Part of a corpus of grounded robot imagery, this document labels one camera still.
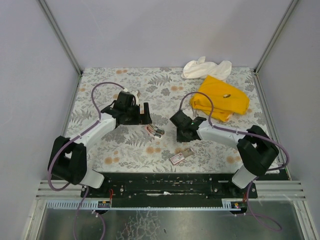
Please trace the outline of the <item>cardboard staple box tray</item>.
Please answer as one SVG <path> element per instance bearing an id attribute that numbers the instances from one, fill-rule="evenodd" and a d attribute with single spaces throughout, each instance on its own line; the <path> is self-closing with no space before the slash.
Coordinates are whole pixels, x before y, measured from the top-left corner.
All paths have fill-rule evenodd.
<path id="1" fill-rule="evenodd" d="M 187 158 L 189 156 L 192 156 L 195 154 L 195 151 L 190 147 L 190 148 L 186 148 L 183 152 L 182 155 L 184 158 Z"/>

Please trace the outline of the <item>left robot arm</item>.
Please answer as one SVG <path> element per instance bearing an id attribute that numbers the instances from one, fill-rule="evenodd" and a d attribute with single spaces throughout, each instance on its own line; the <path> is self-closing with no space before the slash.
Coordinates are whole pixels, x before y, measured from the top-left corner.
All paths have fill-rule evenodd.
<path id="1" fill-rule="evenodd" d="M 52 176 L 67 182 L 67 185 L 82 185 L 98 189 L 104 175 L 88 167 L 88 151 L 119 126 L 149 125 L 152 123 L 149 104 L 138 103 L 130 92 L 121 91 L 111 105 L 98 111 L 98 119 L 87 129 L 72 137 L 59 136 L 55 139 L 48 163 L 48 181 Z"/>

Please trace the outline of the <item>red white staple box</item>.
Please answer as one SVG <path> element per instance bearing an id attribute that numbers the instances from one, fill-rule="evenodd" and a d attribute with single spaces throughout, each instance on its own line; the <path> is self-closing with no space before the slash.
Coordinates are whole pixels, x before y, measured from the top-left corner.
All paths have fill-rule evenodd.
<path id="1" fill-rule="evenodd" d="M 175 166 L 185 160 L 185 157 L 182 153 L 178 153 L 175 156 L 171 157 L 169 160 Z"/>

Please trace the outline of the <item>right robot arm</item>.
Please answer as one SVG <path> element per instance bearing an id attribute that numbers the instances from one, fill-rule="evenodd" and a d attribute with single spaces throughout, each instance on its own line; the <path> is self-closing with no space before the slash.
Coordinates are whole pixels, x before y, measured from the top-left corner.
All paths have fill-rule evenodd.
<path id="1" fill-rule="evenodd" d="M 170 121 L 176 127 L 178 142 L 212 141 L 237 150 L 242 166 L 234 173 L 231 182 L 239 189 L 263 176 L 279 154 L 275 143 L 257 125 L 239 131 L 233 127 L 214 125 L 204 117 L 191 119 L 182 110 L 176 112 Z"/>

